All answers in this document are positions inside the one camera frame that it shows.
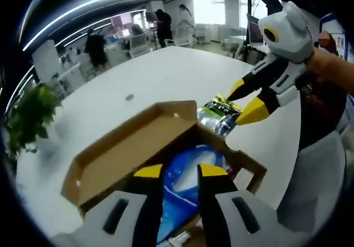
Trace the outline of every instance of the computer monitor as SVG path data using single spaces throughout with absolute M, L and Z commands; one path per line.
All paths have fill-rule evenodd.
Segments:
M 146 12 L 145 13 L 147 22 L 157 22 L 157 16 L 155 12 Z
M 261 33 L 261 30 L 259 29 L 258 26 L 258 21 L 256 17 L 247 14 L 247 20 L 248 20 L 248 34 L 249 34 L 249 42 L 250 43 L 263 43 L 263 35 Z

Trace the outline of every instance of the potted plant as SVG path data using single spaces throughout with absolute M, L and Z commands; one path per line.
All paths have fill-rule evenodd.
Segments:
M 25 92 L 18 103 L 9 110 L 5 128 L 8 132 L 8 157 L 16 161 L 21 150 L 35 153 L 37 147 L 30 144 L 47 139 L 48 125 L 54 120 L 55 108 L 60 100 L 47 85 L 40 84 Z

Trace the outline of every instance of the brown cardboard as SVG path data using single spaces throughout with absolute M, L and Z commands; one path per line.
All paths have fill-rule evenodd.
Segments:
M 121 188 L 136 169 L 166 164 L 177 153 L 199 144 L 211 145 L 238 170 L 253 172 L 247 189 L 258 189 L 266 169 L 243 152 L 230 150 L 218 135 L 200 124 L 194 101 L 181 101 L 156 103 L 79 153 L 61 194 L 86 213 Z

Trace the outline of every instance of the ceiling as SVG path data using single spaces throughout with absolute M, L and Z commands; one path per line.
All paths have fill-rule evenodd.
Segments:
M 1 0 L 2 6 L 8 5 L 7 0 Z M 6 50 L 0 52 L 2 61 L 7 75 L 7 87 L 8 89 L 3 91 L 2 98 L 6 96 L 9 98 L 15 86 L 19 80 L 28 71 L 30 67 L 30 55 L 43 41 L 50 37 L 55 42 L 68 36 L 69 34 L 77 31 L 78 29 L 96 22 L 102 18 L 106 18 L 118 13 L 127 12 L 136 8 L 141 8 L 145 3 L 150 0 L 107 0 L 102 2 L 96 2 L 85 8 L 81 8 L 76 12 L 71 13 L 67 17 L 61 19 L 55 23 L 48 30 L 43 32 L 41 38 L 38 38 L 33 44 L 22 52 L 26 43 L 36 34 L 43 29 L 49 22 L 58 18 L 66 11 L 77 7 L 78 5 L 85 3 L 89 0 L 16 0 L 18 8 L 13 8 L 9 14 L 7 14 L 8 23 L 5 25 L 8 30 L 3 32 L 4 38 L 9 39 L 7 46 L 2 46 Z M 292 0 L 298 6 L 312 12 L 318 17 L 322 17 L 329 12 L 329 8 L 326 3 L 321 0 Z M 21 31 L 23 18 L 26 18 L 26 24 Z
M 20 31 L 22 25 L 19 25 L 18 37 L 20 36 L 20 46 L 24 47 L 36 33 L 55 18 L 87 1 L 90 0 L 34 0 L 29 8 L 29 13 L 26 17 L 25 26 L 23 27 L 22 32 Z M 106 0 L 81 8 L 80 10 L 67 15 L 46 30 L 41 38 L 37 38 L 37 40 L 31 44 L 28 53 L 32 53 L 33 50 L 44 41 L 43 38 L 50 37 L 57 42 L 92 22 L 122 12 L 134 10 L 138 7 L 143 7 L 144 4 L 149 1 L 151 0 Z M 324 5 L 318 5 L 318 0 L 292 1 L 298 6 L 314 13 L 318 17 L 322 17 L 322 15 L 328 12 Z

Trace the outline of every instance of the office desk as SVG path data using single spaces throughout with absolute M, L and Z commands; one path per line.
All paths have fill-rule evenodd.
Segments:
M 270 52 L 269 47 L 266 44 L 261 44 L 261 43 L 251 43 L 250 46 L 254 48 L 255 50 L 262 52 L 264 54 L 267 54 Z
M 50 158 L 22 153 L 18 160 L 16 182 L 23 186 L 27 208 L 40 228 L 53 236 L 82 224 L 77 208 L 60 191 L 73 158 L 84 148 L 155 102 L 193 99 L 201 107 L 217 93 L 228 95 L 251 67 L 222 55 L 171 46 L 124 62 L 64 99 L 53 123 L 61 148 Z M 129 94 L 134 97 L 126 101 Z M 255 95 L 236 103 L 245 107 Z M 256 195 L 274 209 L 289 184 L 299 138 L 299 97 L 262 122 L 236 127 L 226 138 L 231 148 L 268 167 Z

